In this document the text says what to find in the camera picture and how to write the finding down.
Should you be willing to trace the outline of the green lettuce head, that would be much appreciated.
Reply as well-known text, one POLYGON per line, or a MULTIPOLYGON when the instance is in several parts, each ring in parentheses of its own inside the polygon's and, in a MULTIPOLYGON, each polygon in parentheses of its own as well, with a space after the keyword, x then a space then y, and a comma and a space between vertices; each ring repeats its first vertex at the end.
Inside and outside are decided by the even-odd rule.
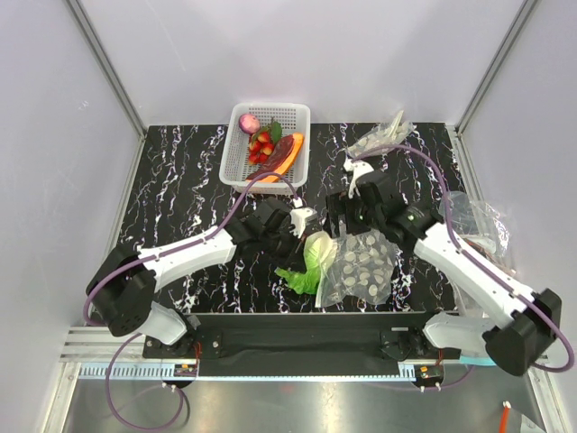
POLYGON ((337 253, 337 242, 325 231, 310 235, 305 241, 303 259, 304 272, 277 268, 275 273, 297 294, 314 295, 337 253))

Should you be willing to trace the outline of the zip bag with white slices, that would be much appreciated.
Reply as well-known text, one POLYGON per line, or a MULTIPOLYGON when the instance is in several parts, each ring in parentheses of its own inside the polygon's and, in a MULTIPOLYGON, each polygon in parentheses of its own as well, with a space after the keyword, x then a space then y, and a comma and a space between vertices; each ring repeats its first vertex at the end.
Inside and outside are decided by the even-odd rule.
POLYGON ((331 307, 346 297, 380 305, 391 293, 397 246, 370 230, 332 239, 322 235, 314 243, 320 281, 315 306, 331 307))

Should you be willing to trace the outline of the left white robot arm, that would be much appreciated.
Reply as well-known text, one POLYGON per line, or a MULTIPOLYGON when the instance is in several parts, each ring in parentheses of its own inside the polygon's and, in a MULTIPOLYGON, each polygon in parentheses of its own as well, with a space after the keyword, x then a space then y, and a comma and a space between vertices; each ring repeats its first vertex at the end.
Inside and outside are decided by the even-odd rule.
POLYGON ((263 253, 282 270, 304 272, 304 246, 314 209, 299 199, 292 205, 267 198, 251 213, 229 216, 204 233, 137 251, 119 244, 87 286, 87 299, 116 337, 140 333, 160 341, 176 357, 194 348, 194 325, 156 302, 172 282, 236 257, 263 253))

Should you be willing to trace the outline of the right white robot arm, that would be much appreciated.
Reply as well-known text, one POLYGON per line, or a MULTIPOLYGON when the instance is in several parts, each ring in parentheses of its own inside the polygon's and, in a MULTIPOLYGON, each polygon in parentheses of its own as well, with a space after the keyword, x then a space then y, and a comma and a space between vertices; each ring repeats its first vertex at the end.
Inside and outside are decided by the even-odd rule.
POLYGON ((351 190, 333 193, 325 203, 324 228, 331 236, 378 231, 433 265, 486 313, 486 318, 433 315, 409 335, 415 355, 426 358, 440 348, 477 352, 522 376, 560 338, 562 301, 554 291, 536 292, 504 273, 462 240, 433 205, 405 203, 386 174, 363 174, 351 190))

